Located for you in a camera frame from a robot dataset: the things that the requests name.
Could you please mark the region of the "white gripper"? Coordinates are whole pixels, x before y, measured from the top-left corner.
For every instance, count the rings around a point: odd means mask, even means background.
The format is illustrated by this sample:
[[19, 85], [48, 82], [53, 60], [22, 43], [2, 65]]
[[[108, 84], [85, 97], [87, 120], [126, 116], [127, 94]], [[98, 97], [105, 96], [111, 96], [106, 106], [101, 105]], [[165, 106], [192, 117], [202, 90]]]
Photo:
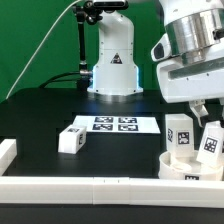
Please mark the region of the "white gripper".
[[219, 98], [220, 121], [224, 122], [224, 46], [212, 46], [206, 50], [202, 62], [183, 66], [179, 57], [157, 65], [157, 77], [163, 98], [168, 103], [189, 102], [198, 120], [208, 116], [205, 99]]

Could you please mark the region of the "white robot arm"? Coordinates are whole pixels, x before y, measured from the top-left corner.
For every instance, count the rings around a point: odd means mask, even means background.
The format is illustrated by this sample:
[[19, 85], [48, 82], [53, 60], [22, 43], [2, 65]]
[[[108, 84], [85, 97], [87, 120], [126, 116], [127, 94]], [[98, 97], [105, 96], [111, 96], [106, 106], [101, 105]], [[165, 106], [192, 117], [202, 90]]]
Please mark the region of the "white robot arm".
[[[199, 119], [218, 99], [224, 117], [224, 0], [158, 0], [165, 33], [151, 50], [163, 98], [187, 102]], [[142, 90], [133, 62], [134, 27], [120, 11], [129, 0], [92, 0], [99, 21], [99, 60], [90, 90], [104, 96]]]

